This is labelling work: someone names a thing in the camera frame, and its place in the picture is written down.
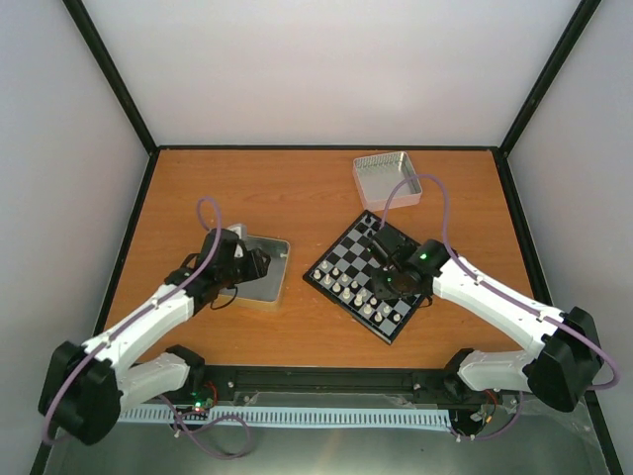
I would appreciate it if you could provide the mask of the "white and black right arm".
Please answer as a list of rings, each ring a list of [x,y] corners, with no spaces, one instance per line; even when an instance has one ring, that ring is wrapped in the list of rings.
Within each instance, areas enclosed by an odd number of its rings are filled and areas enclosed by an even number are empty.
[[[368,249],[379,263],[372,272],[378,298],[438,297],[519,345],[518,351],[459,350],[445,367],[444,387],[451,399],[463,402],[492,389],[523,391],[569,413],[601,369],[597,329],[584,309],[564,312],[517,293],[436,239],[417,244],[383,226],[371,236]]]

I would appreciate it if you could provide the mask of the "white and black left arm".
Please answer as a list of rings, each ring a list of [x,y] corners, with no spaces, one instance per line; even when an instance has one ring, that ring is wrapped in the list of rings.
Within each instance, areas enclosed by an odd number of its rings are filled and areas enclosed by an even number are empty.
[[[110,329],[52,354],[38,410],[86,445],[105,437],[120,414],[165,393],[199,396],[206,386],[205,360],[172,345],[146,363],[138,358],[165,334],[212,306],[224,289],[263,278],[271,256],[248,248],[234,229],[208,232],[155,293]]]

